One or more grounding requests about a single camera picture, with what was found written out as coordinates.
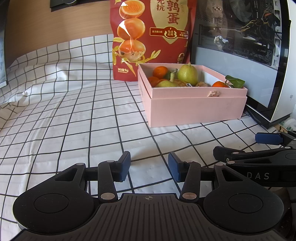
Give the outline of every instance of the crosshair marking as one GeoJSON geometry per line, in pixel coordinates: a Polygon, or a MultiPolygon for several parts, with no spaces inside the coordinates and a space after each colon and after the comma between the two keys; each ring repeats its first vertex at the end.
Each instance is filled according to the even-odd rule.
{"type": "Polygon", "coordinates": [[[151,199],[153,199],[153,197],[147,196],[147,197],[145,197],[145,199],[147,199],[148,201],[150,201],[151,199]]]}

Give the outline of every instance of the green leaf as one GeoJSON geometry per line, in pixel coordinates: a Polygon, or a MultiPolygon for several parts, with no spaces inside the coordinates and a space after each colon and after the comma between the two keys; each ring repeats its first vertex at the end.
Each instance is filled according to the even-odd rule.
{"type": "Polygon", "coordinates": [[[244,84],[245,84],[244,80],[234,78],[234,77],[232,77],[230,75],[226,75],[225,79],[228,80],[233,85],[233,87],[236,88],[236,89],[242,88],[244,86],[244,84]]]}

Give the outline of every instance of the printed label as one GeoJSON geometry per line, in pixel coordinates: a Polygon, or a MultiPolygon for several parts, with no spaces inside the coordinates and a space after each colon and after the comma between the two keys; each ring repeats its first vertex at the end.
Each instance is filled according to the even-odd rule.
{"type": "Polygon", "coordinates": [[[151,36],[164,36],[167,39],[182,38],[188,39],[188,31],[178,30],[175,27],[165,27],[165,28],[150,28],[151,36]]]}
{"type": "Polygon", "coordinates": [[[151,0],[150,10],[155,24],[155,28],[150,28],[151,36],[162,36],[169,44],[178,38],[188,39],[188,32],[184,31],[188,21],[187,0],[151,0]]]}
{"type": "Polygon", "coordinates": [[[119,73],[125,73],[125,74],[127,74],[128,73],[128,69],[118,68],[118,72],[119,73]]]}
{"type": "Polygon", "coordinates": [[[184,56],[185,56],[184,53],[179,54],[178,62],[177,62],[178,64],[181,64],[183,62],[184,56]]]}

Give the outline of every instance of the orange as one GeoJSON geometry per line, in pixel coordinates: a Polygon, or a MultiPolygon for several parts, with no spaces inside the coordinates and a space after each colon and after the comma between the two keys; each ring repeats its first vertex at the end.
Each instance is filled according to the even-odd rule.
{"type": "Polygon", "coordinates": [[[123,19],[138,18],[145,10],[145,5],[139,0],[126,0],[119,8],[119,15],[123,19]]]}
{"type": "Polygon", "coordinates": [[[137,61],[145,53],[145,45],[135,39],[125,40],[119,45],[119,53],[129,61],[137,61]]]}
{"type": "Polygon", "coordinates": [[[222,81],[217,81],[215,82],[212,87],[225,87],[225,88],[230,88],[227,84],[225,84],[224,82],[222,81]]]}
{"type": "Polygon", "coordinates": [[[145,24],[141,19],[130,18],[122,21],[117,28],[118,37],[129,40],[138,39],[145,32],[145,24]]]}
{"type": "Polygon", "coordinates": [[[154,77],[161,79],[167,79],[170,80],[170,72],[167,67],[164,66],[158,66],[153,70],[154,77]]]}
{"type": "Polygon", "coordinates": [[[154,88],[155,86],[157,86],[161,81],[163,80],[160,80],[159,78],[157,77],[154,77],[154,76],[151,76],[148,78],[149,80],[149,83],[151,84],[151,86],[154,88]]]}

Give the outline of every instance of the red snack bag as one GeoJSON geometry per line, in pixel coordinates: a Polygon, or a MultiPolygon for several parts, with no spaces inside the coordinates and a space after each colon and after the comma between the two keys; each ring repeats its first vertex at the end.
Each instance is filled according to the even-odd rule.
{"type": "Polygon", "coordinates": [[[188,57],[196,0],[111,0],[115,80],[137,81],[138,64],[188,57]]]}

